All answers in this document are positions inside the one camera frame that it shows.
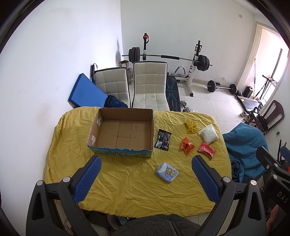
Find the red snack packet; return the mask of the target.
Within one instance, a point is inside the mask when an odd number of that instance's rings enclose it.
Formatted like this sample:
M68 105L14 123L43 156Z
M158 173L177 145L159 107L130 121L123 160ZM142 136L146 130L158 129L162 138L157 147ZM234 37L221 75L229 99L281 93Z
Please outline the red snack packet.
M197 152L205 155L209 160L212 160L212 158L216 154L216 150L214 148L210 147L205 142L201 143L201 145L199 146Z

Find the yellow snack packet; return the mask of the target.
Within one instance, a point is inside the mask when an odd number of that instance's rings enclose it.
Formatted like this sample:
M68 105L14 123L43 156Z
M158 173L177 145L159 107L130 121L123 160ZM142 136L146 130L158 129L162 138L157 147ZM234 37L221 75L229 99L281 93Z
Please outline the yellow snack packet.
M197 125L193 121L185 122L184 125L186 127L187 134L196 134L199 132Z

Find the black snack packet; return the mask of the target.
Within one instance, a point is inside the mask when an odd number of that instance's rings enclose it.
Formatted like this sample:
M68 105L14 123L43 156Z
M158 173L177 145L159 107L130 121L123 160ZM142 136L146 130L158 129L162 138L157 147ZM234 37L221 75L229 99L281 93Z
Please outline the black snack packet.
M162 129L158 130L157 140L154 147L164 151L169 150L171 133Z

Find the dark blue cloth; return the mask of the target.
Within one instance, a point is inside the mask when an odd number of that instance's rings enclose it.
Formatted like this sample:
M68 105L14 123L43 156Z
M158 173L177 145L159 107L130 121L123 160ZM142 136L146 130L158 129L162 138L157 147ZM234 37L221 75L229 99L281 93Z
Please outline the dark blue cloth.
M116 97L108 95L104 103L104 108L128 108L128 105Z

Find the blue tissue pack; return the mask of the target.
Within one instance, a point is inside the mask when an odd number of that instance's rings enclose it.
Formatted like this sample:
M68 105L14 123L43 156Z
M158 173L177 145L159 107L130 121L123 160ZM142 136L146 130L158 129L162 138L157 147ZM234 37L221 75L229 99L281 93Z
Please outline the blue tissue pack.
M166 182L171 183L178 176L179 171L168 163L164 162L158 166L156 174Z

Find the open cardboard box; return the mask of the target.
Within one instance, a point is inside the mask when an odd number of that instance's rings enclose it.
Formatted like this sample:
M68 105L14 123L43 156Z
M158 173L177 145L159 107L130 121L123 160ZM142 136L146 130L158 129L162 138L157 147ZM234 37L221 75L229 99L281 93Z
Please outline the open cardboard box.
M86 145L96 154L151 158L154 134L152 109L100 108Z

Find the white powder bag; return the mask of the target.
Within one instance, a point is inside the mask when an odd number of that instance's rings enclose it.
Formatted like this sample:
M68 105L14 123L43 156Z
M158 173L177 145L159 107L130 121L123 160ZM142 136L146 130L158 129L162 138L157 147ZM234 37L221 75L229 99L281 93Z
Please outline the white powder bag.
M202 136L204 142L207 145L210 145L212 142L218 140L218 138L219 138L214 127L213 127L213 124L206 126L202 130L200 130L198 132L198 134Z

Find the white padded chair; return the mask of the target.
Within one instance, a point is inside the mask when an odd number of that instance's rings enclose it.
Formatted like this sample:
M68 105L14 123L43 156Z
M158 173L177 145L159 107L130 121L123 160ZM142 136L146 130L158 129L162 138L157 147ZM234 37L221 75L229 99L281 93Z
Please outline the white padded chair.
M127 82L126 68L114 67L95 72L95 85L107 95L124 102L129 108L131 99Z
M166 99L167 63L144 61L133 64L133 108L169 111Z

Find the long barbell with plates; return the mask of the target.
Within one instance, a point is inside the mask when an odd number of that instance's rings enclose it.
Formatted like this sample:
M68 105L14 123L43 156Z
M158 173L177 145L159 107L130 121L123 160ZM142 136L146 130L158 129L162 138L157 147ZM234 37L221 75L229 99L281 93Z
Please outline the long barbell with plates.
M141 57L144 57L144 58L157 57L157 58L165 58L165 59L170 59L170 60L185 60L185 61L192 62L199 71L206 71L212 66L212 64L210 64L210 60L208 59L208 57L204 55L198 55L197 59L191 60L188 58L181 58L178 56L170 56L170 55L141 54L141 50L139 47L130 48L128 51L128 54L122 55L122 56L127 56L131 63L139 62Z

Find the black tripod stand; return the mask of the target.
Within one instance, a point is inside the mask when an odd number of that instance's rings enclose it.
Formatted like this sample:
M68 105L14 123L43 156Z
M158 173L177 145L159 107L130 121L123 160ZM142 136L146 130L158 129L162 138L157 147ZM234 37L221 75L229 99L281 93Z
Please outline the black tripod stand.
M266 81L262 86L262 88L254 96L254 99L258 99L259 101L261 101L264 98L271 85L273 85L274 87L276 87L277 85L277 82L272 77L266 77L265 75L262 75L262 77L265 78Z

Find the teal blanket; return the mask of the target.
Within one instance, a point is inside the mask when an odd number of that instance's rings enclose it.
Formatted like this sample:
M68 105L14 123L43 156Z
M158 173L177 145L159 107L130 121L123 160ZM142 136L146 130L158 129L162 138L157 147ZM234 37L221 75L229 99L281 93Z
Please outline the teal blanket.
M268 149L263 133L256 127L245 123L238 124L223 139L231 162L232 180L238 183L248 183L259 180L265 168L256 157L259 147Z

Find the black blue bench pad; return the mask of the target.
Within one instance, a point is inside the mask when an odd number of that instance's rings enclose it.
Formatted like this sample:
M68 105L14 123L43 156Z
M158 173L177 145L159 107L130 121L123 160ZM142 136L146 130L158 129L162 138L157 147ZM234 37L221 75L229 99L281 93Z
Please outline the black blue bench pad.
M167 76L166 78L166 100L170 111L181 111L177 80L172 76Z

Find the orange snack packet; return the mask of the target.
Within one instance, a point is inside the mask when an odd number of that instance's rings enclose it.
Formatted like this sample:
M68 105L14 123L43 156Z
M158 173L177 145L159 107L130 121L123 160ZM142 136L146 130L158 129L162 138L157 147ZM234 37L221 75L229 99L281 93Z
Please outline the orange snack packet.
M187 137L184 137L183 140L181 141L180 148L183 150L186 156L188 156L192 150L194 149L194 145L192 142Z

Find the right white padded chair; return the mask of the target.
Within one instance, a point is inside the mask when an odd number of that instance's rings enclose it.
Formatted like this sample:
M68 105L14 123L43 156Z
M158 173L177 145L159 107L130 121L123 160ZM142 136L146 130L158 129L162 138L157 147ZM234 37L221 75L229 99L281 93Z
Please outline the right white padded chair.
M144 61L133 64L133 108L169 111L166 99L167 63Z

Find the yellow tablecloth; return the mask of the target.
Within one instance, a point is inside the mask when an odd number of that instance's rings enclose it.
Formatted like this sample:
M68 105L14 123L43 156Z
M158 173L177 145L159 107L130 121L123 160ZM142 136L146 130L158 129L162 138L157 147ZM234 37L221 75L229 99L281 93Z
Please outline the yellow tablecloth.
M45 181L54 183L72 176L83 167L93 152L86 142L97 107L81 107L65 113L55 127L48 152ZM180 149L187 136L184 123L193 121L199 128L216 120L206 114L154 112L155 129L171 133L168 151L153 149L151 158L102 155L102 167L86 199L80 207L86 210L126 217L156 214L178 214L183 217L209 213L214 203L209 201L192 171L194 150L188 156ZM156 174L160 164L168 163L179 171L171 183Z

